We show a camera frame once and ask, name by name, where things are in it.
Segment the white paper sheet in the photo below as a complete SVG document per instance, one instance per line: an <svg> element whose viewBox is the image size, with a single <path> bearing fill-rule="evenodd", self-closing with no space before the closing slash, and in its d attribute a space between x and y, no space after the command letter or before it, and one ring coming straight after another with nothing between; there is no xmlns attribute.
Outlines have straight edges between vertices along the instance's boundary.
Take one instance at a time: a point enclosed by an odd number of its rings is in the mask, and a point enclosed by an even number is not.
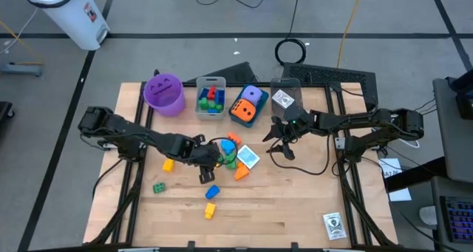
<svg viewBox="0 0 473 252"><path fill-rule="evenodd" d="M394 176L403 172L401 165L397 158L385 158L379 159L378 163L382 168L384 178ZM391 202L408 202L412 200L411 194L408 188L393 191L388 193L389 200Z"/></svg>

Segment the grey desk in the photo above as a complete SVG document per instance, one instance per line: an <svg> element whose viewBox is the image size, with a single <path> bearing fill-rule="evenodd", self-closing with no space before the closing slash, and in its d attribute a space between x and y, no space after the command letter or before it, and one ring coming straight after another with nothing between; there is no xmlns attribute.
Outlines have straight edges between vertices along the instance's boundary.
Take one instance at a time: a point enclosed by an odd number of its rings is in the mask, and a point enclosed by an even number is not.
<svg viewBox="0 0 473 252"><path fill-rule="evenodd" d="M460 116L457 94L446 79L434 79L432 85L446 172L452 180L473 183L473 120Z"/></svg>

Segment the orange wedge block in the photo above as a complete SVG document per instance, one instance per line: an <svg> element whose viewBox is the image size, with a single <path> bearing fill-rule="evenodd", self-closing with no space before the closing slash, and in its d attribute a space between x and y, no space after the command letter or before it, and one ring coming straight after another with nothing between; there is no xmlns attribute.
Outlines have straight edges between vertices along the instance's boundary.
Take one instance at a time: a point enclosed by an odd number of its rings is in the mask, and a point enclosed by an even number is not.
<svg viewBox="0 0 473 252"><path fill-rule="evenodd" d="M239 181L243 177L246 177L249 174L250 174L250 169L244 163L239 162L237 164L237 169L234 173L234 179L236 181Z"/></svg>

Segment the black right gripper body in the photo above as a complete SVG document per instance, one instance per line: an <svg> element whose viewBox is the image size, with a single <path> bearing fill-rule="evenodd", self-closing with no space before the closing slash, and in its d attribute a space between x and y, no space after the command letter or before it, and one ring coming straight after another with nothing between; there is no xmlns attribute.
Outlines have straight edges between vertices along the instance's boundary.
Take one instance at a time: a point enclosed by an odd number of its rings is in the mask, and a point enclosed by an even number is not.
<svg viewBox="0 0 473 252"><path fill-rule="evenodd" d="M303 135L310 133L314 127L313 110L300 110L294 118L284 123L280 117L272 116L272 125L277 125L281 129L282 142L296 143Z"/></svg>

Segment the light grey plastic bin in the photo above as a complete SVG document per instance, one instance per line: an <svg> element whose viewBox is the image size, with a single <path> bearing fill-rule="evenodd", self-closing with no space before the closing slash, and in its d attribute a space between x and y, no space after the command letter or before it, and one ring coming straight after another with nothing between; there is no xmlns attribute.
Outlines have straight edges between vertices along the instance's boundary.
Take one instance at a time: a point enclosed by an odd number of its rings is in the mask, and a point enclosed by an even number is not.
<svg viewBox="0 0 473 252"><path fill-rule="evenodd" d="M223 106L223 111L217 114L209 114L207 110L201 110L199 105L199 96L203 88L210 88L215 86L217 89L226 90L226 80L223 77L201 77L196 80L197 85L197 100L195 112L197 117L200 120L218 120L222 119L224 116L225 105Z"/></svg>

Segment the light blue toy block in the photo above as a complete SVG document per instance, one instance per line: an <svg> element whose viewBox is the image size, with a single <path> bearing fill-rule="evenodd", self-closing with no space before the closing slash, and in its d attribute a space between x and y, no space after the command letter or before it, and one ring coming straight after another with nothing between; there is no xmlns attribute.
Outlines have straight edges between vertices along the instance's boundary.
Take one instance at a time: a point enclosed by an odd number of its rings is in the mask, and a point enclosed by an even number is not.
<svg viewBox="0 0 473 252"><path fill-rule="evenodd" d="M230 155L236 149L235 142L230 139L221 139L220 146L225 155Z"/></svg>

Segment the keyboard with coloured keys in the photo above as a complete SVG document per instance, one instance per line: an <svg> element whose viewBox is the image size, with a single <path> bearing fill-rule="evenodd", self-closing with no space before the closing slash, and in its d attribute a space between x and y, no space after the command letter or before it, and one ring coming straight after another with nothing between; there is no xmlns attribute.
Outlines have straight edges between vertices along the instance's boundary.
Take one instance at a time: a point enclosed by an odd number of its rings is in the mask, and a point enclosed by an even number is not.
<svg viewBox="0 0 473 252"><path fill-rule="evenodd" d="M473 198L440 196L440 207L449 241L473 244Z"/></svg>

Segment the black chair part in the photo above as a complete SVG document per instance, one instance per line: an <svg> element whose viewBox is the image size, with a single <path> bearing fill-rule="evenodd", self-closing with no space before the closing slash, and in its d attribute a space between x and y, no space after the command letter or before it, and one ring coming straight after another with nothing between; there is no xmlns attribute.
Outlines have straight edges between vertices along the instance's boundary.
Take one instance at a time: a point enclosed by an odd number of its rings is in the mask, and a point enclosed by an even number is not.
<svg viewBox="0 0 473 252"><path fill-rule="evenodd" d="M14 116L13 104L7 101L0 101L0 129L3 129Z"/></svg>

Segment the clear-wrapped card pack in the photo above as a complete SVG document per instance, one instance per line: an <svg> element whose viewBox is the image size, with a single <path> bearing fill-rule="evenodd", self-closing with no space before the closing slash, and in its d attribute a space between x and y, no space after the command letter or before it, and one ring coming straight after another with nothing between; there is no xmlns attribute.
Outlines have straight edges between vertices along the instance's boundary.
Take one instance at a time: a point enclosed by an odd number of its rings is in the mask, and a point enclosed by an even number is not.
<svg viewBox="0 0 473 252"><path fill-rule="evenodd" d="M288 93L284 92L281 89L278 89L272 96L272 100L278 104L283 109L288 108L291 106L295 99L291 97Z"/></svg>

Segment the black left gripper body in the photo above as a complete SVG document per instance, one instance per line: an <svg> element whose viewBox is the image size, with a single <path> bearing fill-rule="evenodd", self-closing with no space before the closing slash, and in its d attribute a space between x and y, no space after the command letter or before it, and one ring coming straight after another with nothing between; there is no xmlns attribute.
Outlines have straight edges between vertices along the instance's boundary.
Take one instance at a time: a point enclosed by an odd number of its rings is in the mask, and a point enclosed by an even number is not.
<svg viewBox="0 0 473 252"><path fill-rule="evenodd" d="M199 180L201 184L206 184L215 180L214 169L219 163L220 150L214 141L205 141L203 134L192 138L190 157L186 163L190 166L196 166L200 170Z"/></svg>

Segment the dark grey translucent bin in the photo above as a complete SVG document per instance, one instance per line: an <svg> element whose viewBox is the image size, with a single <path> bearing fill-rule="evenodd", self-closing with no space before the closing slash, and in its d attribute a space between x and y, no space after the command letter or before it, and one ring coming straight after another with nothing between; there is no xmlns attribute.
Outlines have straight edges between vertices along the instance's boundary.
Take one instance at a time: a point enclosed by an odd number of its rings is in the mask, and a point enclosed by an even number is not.
<svg viewBox="0 0 473 252"><path fill-rule="evenodd" d="M291 97L295 99L292 105L297 105L303 107L302 102L302 91L300 80L297 78L273 78L270 82L270 96L271 96L271 106L272 106L272 115L284 118L284 113L286 109L283 109L278 104L272 100L273 94L281 89L284 92L288 93Z"/></svg>

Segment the orange foam die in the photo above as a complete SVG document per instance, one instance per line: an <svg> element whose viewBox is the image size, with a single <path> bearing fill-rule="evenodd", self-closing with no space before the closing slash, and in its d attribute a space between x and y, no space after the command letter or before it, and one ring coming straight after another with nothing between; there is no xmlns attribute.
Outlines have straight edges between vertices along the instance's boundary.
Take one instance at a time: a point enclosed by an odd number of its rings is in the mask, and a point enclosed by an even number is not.
<svg viewBox="0 0 473 252"><path fill-rule="evenodd" d="M230 112L240 120L249 122L256 114L256 107L250 101L240 98L236 100L235 104L231 107Z"/></svg>

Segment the blue-backed card box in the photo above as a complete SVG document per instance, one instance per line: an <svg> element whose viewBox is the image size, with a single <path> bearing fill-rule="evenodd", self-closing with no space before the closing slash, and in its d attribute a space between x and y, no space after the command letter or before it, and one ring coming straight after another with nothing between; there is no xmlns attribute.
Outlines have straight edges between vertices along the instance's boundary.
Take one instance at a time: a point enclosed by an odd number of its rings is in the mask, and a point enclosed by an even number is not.
<svg viewBox="0 0 473 252"><path fill-rule="evenodd" d="M260 161L260 157L247 145L237 152L237 158L249 169L252 169Z"/></svg>

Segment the teal plastic bin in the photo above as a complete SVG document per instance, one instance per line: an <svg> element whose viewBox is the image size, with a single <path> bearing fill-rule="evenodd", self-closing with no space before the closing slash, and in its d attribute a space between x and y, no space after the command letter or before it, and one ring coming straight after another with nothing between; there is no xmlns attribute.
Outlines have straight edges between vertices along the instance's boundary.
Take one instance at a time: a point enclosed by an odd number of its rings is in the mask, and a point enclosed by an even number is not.
<svg viewBox="0 0 473 252"><path fill-rule="evenodd" d="M246 86L248 86L248 85L251 85L251 84L247 84L247 85L243 86L243 88L242 88L241 92L238 94L236 100L238 100L238 99L241 98L241 94L242 94L243 89L244 89ZM233 116L233 115L231 114L230 109L231 109L231 107L235 104L235 102L236 102L236 100L235 100L235 101L230 105L230 108L229 108L229 110L228 110L228 114L230 115L230 118L231 118L233 121L235 121L235 122L237 122L237 123L239 123L239 124L241 124L242 126L247 127L247 128L251 128L251 127L255 124L255 122L257 121L258 117L262 114L262 111L263 111L263 109L265 108L265 104L266 104L266 102L267 102L267 100L268 100L268 98L269 98L269 94L268 94L266 91L264 91L264 90L262 90L262 89L260 89L260 90L262 91L262 98L261 98L260 101L258 102L257 106L255 106L255 107L256 107L256 114L255 114L255 116L253 117L253 119L252 119L251 121L249 121L249 122L244 122L244 121L240 120L239 118L237 118L237 117L235 117L235 116Z"/></svg>

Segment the purple foam die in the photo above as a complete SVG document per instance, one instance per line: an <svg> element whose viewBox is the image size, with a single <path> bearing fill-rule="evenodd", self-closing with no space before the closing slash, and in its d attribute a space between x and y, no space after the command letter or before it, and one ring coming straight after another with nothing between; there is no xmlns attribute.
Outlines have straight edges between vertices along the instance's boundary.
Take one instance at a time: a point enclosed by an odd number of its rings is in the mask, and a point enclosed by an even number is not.
<svg viewBox="0 0 473 252"><path fill-rule="evenodd" d="M257 106L258 102L262 98L262 91L256 86L248 85L243 89L241 98L252 103L253 106Z"/></svg>

